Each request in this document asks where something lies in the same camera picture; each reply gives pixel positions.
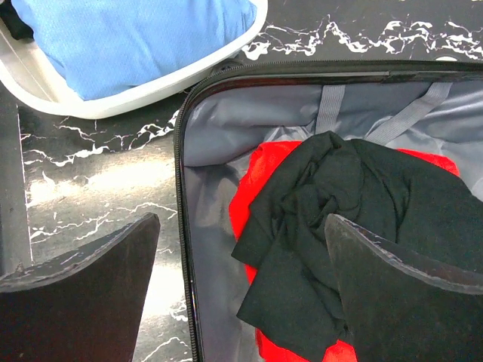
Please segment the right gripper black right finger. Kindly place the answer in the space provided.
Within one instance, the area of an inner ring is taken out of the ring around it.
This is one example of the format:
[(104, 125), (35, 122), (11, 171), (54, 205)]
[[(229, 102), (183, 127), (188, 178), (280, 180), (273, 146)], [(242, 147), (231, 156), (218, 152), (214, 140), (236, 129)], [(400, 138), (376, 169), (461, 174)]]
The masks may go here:
[(331, 214), (325, 237), (359, 361), (480, 361), (482, 276)]

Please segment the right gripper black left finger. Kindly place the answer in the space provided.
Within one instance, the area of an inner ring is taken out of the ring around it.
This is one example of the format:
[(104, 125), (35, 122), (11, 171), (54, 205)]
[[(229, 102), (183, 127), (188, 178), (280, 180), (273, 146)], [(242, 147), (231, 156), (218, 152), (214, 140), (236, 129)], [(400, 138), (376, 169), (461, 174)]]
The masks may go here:
[(131, 361), (159, 217), (1, 277), (3, 361)]

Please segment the red garment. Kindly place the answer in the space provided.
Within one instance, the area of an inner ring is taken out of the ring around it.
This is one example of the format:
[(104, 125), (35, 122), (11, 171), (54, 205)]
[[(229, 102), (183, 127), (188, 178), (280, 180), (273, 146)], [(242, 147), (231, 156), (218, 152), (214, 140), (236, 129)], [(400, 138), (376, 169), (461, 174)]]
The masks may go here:
[[(229, 205), (229, 217), (235, 239), (238, 241), (250, 216), (249, 206), (264, 187), (275, 169), (299, 145), (301, 141), (281, 141), (262, 143), (252, 153), (247, 173), (241, 178), (237, 192)], [(455, 176), (460, 177), (457, 165), (448, 157), (410, 149), (398, 151), (423, 159), (439, 166)], [(252, 284), (257, 270), (245, 264), (245, 271), (249, 285)], [(255, 332), (259, 354), (264, 361), (308, 361), (287, 349), (278, 347), (270, 341), (260, 330)], [(335, 345), (327, 348), (322, 361), (349, 362), (357, 361), (354, 348), (345, 342), (337, 340)]]

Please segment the blue fish print suitcase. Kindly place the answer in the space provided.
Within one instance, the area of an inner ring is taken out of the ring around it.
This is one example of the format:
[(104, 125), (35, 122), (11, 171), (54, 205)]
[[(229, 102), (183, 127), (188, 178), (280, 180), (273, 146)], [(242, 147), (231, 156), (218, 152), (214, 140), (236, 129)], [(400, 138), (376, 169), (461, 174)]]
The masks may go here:
[(482, 359), (482, 66), (257, 64), (177, 118), (195, 361)]

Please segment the blue garment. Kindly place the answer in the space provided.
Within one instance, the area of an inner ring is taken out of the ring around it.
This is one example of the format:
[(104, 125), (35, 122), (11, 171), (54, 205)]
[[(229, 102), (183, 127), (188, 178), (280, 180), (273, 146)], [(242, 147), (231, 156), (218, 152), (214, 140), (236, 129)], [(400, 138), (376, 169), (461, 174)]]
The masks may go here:
[(83, 100), (188, 66), (247, 32), (250, 1), (14, 1), (40, 49)]

